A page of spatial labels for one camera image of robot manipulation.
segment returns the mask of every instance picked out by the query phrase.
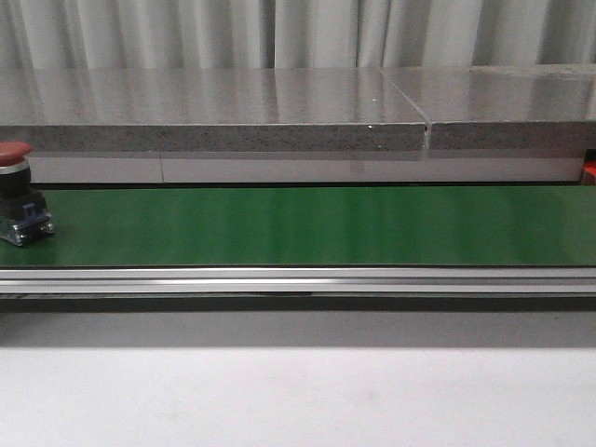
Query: white panel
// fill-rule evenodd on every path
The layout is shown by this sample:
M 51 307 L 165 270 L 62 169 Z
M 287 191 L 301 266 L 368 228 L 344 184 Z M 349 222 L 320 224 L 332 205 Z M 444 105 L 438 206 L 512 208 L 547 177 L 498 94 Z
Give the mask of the white panel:
M 43 154 L 29 157 L 36 183 L 162 183 L 159 157 L 135 153 Z
M 589 106 L 586 119 L 596 120 L 596 82 L 592 83 L 592 92 L 589 95 Z
M 165 153 L 165 183 L 276 182 L 575 182 L 582 158 L 429 158 L 422 160 L 215 158 Z

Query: slab seam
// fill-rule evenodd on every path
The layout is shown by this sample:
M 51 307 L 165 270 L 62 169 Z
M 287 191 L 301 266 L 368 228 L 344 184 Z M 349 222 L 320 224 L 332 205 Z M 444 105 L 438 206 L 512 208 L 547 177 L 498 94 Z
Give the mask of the slab seam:
M 400 87 L 398 87 L 398 85 L 395 82 L 393 82 L 391 78 L 387 77 L 383 73 L 383 70 L 381 70 L 380 68 L 377 68 L 377 70 L 379 71 L 381 76 L 385 78 L 389 82 L 389 84 L 393 86 L 393 88 L 397 90 L 398 93 L 406 99 L 406 101 L 414 108 L 414 110 L 420 115 L 420 117 L 425 120 L 425 138 L 423 149 L 424 156 L 427 156 L 427 153 L 430 150 L 430 133 L 432 132 L 432 121 L 427 116 L 427 114 L 425 114 L 424 110 L 422 110 L 422 108 L 412 98 L 410 98 Z
M 166 178 L 164 176 L 164 161 L 163 161 L 161 152 L 158 155 L 159 155 L 159 172 L 160 172 L 160 175 L 161 175 L 161 182 L 162 183 L 165 183 L 166 182 L 166 180 L 165 180 Z

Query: red button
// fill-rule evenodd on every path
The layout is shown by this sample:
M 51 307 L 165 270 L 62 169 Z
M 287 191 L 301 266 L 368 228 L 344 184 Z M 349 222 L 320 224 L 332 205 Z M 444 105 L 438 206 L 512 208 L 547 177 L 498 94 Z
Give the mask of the red button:
M 0 142 L 0 166 L 18 165 L 31 151 L 33 147 L 26 142 Z
M 596 161 L 589 161 L 584 164 L 584 171 L 596 176 Z

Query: conveyor belt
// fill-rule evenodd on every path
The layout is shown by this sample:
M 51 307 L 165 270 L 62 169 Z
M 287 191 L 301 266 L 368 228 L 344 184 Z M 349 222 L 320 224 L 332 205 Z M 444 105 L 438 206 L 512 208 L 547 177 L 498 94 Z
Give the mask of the conveyor belt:
M 57 235 L 26 249 L 0 246 L 0 292 L 596 293 L 591 187 L 46 196 Z

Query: green conveyor belt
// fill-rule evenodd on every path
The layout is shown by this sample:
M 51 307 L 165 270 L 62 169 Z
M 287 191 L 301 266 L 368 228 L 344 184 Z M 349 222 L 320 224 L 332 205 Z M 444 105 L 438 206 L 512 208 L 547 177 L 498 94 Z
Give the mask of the green conveyor belt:
M 46 191 L 57 235 L 2 266 L 596 265 L 596 188 Z

